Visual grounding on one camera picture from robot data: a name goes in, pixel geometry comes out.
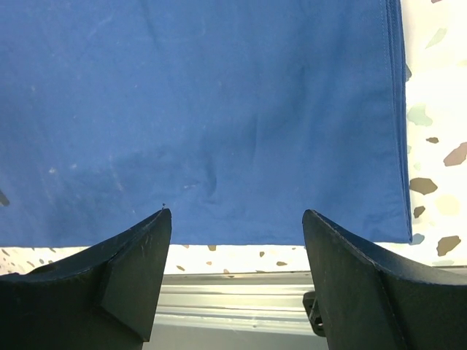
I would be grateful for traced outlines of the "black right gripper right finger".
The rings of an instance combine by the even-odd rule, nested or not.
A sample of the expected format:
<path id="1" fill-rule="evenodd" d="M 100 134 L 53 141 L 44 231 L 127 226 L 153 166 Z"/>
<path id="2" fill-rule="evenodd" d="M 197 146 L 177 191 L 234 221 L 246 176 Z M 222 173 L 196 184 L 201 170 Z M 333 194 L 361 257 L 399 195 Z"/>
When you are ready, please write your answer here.
<path id="1" fill-rule="evenodd" d="M 314 210 L 302 225 L 328 348 L 466 348 L 466 268 L 415 262 Z"/>

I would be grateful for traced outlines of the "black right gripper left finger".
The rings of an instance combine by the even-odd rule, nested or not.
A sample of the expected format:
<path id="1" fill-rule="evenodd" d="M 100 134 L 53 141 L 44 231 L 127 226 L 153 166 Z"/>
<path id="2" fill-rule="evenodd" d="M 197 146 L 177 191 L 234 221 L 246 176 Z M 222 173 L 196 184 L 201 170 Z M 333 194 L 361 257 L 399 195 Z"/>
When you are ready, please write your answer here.
<path id="1" fill-rule="evenodd" d="M 27 274 L 1 276 L 2 349 L 141 349 L 151 336 L 171 212 Z"/>

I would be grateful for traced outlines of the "blue surgical cloth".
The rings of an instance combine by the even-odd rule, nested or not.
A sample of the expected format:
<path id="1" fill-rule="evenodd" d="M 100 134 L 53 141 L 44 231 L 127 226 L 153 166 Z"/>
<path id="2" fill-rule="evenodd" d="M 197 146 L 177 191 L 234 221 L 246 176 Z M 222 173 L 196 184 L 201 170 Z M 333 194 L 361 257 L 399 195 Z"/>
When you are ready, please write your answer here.
<path id="1" fill-rule="evenodd" d="M 3 1 L 1 245 L 408 243 L 399 1 Z"/>

